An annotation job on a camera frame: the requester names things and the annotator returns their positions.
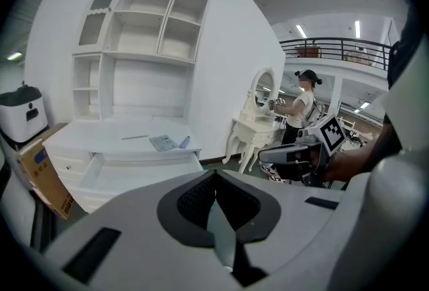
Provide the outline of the white desk with hutch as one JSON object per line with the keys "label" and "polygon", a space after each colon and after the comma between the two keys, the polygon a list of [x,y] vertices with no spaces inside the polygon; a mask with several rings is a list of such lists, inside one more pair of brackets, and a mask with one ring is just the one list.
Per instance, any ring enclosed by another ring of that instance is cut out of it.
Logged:
{"label": "white desk with hutch", "polygon": [[[160,158],[201,146],[188,124],[209,0],[90,0],[72,51],[73,120],[45,143],[68,190],[95,154]],[[122,137],[149,135],[121,140]],[[169,135],[186,149],[157,151]]]}

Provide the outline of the ornate white vanity table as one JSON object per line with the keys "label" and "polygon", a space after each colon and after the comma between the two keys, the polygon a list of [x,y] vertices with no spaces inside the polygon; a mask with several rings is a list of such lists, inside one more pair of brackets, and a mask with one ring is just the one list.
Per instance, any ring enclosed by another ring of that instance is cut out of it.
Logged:
{"label": "ornate white vanity table", "polygon": [[274,72],[271,67],[262,68],[257,72],[251,87],[247,91],[247,99],[238,116],[234,118],[232,132],[227,142],[227,152],[222,163],[226,164],[231,156],[238,151],[241,144],[244,148],[239,160],[239,173],[251,171],[261,150],[275,140],[275,113],[269,109],[268,102],[257,102],[257,91],[267,91],[268,101],[275,99]]}

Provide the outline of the person's right forearm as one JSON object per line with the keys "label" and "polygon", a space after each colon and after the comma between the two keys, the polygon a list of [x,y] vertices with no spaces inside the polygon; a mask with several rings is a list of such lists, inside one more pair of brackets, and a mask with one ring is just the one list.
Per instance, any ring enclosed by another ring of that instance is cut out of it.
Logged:
{"label": "person's right forearm", "polygon": [[397,154],[402,145],[388,116],[383,120],[379,137],[357,150],[353,156],[352,176],[370,172],[384,158]]}

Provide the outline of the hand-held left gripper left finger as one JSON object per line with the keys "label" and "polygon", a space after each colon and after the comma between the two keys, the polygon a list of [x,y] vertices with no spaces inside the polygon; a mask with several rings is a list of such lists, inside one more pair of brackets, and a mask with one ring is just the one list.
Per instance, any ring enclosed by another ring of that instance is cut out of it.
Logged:
{"label": "hand-held left gripper left finger", "polygon": [[158,221],[163,195],[202,176],[194,172],[127,191],[65,230],[44,257],[63,270],[102,228],[120,235],[87,282],[99,291],[240,291],[211,248],[189,247]]}

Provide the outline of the person's black clothing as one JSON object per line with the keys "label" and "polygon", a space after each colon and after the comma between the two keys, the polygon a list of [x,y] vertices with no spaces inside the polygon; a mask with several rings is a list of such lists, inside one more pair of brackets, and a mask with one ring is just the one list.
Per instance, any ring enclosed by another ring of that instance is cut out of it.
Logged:
{"label": "person's black clothing", "polygon": [[383,102],[387,114],[379,138],[383,157],[429,146],[429,104],[424,94],[427,90],[424,75],[429,72],[424,63],[428,53],[418,10],[410,4],[400,39],[389,52],[389,94]]}

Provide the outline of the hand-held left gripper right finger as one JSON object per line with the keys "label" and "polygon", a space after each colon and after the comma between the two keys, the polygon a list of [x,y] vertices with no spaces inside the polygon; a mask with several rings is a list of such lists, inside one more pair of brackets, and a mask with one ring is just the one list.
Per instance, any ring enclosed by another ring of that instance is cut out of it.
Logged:
{"label": "hand-held left gripper right finger", "polygon": [[248,290],[329,291],[334,265],[349,238],[349,195],[325,188],[275,184],[234,171],[217,175],[247,193],[260,191],[281,208],[275,227],[267,225],[275,212],[258,212],[247,225],[264,229],[243,247],[251,266],[267,275]]}

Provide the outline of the clear plastic bag with label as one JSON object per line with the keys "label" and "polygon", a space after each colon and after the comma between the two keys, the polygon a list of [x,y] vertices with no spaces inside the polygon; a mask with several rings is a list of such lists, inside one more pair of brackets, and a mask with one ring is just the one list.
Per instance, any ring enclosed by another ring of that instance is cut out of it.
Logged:
{"label": "clear plastic bag with label", "polygon": [[178,147],[177,143],[169,135],[150,137],[149,141],[159,152],[166,152]]}

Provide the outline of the oval vanity mirror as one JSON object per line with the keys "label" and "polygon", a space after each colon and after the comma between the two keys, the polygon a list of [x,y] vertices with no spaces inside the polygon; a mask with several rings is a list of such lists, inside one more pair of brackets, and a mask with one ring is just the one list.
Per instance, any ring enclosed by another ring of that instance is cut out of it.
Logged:
{"label": "oval vanity mirror", "polygon": [[270,67],[262,68],[255,75],[251,85],[251,119],[253,121],[270,121],[275,117],[269,108],[269,102],[275,95],[274,73]]}

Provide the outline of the person's right hand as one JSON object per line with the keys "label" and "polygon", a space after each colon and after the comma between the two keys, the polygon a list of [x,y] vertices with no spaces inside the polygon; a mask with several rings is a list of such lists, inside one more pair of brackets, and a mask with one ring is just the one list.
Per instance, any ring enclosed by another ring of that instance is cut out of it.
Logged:
{"label": "person's right hand", "polygon": [[337,152],[332,156],[328,168],[321,173],[324,182],[348,182],[359,169],[359,159],[349,152]]}

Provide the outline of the large white drawer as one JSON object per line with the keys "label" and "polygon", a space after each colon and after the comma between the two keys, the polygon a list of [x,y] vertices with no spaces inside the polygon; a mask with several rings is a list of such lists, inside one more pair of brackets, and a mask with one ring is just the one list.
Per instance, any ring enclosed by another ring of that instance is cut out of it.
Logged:
{"label": "large white drawer", "polygon": [[68,191],[87,213],[130,190],[199,172],[202,166],[195,153],[180,153],[166,159],[126,158],[94,155],[82,179]]}

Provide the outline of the black railing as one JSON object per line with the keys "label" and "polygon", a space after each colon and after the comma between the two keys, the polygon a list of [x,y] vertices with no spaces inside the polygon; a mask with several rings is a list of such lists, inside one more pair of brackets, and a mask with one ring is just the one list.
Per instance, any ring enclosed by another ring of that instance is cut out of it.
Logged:
{"label": "black railing", "polygon": [[391,46],[357,38],[301,38],[280,41],[286,58],[324,58],[387,71]]}

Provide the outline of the brown cardboard box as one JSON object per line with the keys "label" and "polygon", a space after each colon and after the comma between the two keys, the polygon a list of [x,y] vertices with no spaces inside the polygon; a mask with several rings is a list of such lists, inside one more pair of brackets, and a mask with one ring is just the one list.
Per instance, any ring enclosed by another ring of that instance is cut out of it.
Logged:
{"label": "brown cardboard box", "polygon": [[74,199],[60,181],[43,143],[65,126],[65,123],[60,123],[40,133],[15,156],[17,165],[28,179],[32,190],[62,219],[69,218]]}

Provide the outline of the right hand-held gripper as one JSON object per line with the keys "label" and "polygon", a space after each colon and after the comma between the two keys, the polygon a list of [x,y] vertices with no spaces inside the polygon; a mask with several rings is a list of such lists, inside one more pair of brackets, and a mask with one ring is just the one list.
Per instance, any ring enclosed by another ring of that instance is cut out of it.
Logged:
{"label": "right hand-held gripper", "polygon": [[304,129],[296,141],[259,152],[259,160],[268,164],[293,166],[292,172],[304,186],[322,186],[324,172],[332,156],[345,143],[341,123],[334,115],[324,116]]}

